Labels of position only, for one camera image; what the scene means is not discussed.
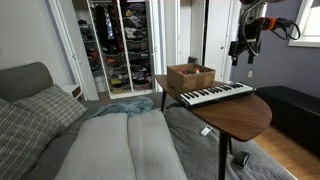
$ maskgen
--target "window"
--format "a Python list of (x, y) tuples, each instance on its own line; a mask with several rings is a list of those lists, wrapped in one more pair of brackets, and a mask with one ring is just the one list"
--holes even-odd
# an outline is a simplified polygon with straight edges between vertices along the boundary
[[(320, 0), (303, 0), (296, 24), (301, 31), (299, 40), (290, 40), (289, 46), (320, 47)], [(298, 37), (297, 30), (292, 32)]]

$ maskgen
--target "table top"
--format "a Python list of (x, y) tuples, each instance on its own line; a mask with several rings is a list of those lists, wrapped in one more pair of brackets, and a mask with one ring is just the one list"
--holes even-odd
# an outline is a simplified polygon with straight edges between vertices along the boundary
[[(167, 83), (167, 75), (156, 75), (160, 86), (174, 99), (179, 93)], [(189, 110), (191, 113), (239, 141), (248, 141), (269, 126), (272, 113), (269, 106), (255, 94)]]

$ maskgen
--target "black bench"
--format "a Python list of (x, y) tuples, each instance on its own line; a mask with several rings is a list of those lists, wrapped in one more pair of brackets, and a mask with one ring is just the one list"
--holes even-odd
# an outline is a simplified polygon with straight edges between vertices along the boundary
[(284, 86), (258, 88), (272, 110), (271, 125), (320, 155), (320, 99)]

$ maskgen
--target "wooden floor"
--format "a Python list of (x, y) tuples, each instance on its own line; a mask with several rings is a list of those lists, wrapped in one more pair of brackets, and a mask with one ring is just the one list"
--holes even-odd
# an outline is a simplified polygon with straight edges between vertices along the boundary
[(320, 158), (276, 128), (269, 126), (254, 140), (297, 179), (320, 179)]

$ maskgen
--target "wooden side table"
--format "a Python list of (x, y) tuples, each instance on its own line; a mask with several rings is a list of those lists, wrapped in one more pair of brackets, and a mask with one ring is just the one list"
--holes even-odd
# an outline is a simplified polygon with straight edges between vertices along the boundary
[[(177, 99), (179, 92), (168, 84), (166, 75), (156, 75), (156, 80), (163, 88), (161, 104), (163, 110), (166, 94)], [(214, 82), (214, 86), (219, 85), (222, 83)], [(249, 141), (267, 129), (272, 118), (269, 106), (254, 94), (189, 111), (220, 131), (219, 180), (225, 178), (228, 138), (232, 137), (241, 142)]]

